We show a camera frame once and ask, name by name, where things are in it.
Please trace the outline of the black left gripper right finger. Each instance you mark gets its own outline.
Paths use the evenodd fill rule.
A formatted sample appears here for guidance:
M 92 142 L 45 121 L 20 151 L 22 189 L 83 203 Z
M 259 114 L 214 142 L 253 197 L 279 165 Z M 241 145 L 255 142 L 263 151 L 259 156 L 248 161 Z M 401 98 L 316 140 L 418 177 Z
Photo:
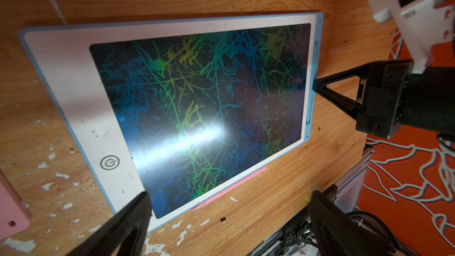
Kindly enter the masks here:
M 393 246 L 359 227 L 326 195 L 314 191 L 308 204 L 311 227 L 323 256 L 391 256 Z

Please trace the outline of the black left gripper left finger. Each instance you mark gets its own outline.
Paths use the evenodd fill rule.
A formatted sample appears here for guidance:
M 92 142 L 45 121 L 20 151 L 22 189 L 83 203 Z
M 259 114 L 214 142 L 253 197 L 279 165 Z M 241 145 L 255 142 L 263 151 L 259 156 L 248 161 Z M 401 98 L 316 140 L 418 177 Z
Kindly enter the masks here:
M 138 194 L 121 211 L 68 254 L 70 256 L 139 256 L 147 235 L 152 205 L 147 192 Z

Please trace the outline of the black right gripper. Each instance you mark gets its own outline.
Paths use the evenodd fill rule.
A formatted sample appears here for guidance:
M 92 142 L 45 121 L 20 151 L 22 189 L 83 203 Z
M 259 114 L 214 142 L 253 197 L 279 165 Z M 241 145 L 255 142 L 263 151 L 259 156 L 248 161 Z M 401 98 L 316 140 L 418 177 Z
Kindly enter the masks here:
M 381 60 L 318 78 L 313 90 L 356 120 L 355 129 L 375 137 L 390 139 L 400 129 L 398 109 L 404 86 L 413 67 L 411 60 Z M 327 85 L 351 77 L 364 80 L 357 103 Z

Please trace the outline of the blue framed tablet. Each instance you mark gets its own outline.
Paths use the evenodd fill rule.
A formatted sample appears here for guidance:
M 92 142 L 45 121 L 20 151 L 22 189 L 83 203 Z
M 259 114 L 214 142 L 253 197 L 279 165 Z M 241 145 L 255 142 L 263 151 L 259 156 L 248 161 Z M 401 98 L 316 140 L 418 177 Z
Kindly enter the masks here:
M 114 212 L 149 231 L 310 139 L 322 13 L 30 27 L 20 39 Z

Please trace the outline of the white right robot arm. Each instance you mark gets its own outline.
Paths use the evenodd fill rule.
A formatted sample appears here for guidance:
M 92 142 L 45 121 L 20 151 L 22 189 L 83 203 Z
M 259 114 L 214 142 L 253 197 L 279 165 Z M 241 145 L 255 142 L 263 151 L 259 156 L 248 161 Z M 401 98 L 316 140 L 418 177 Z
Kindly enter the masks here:
M 373 154 L 359 208 L 422 256 L 455 253 L 455 70 L 372 62 L 315 81 L 314 90 L 367 133 Z

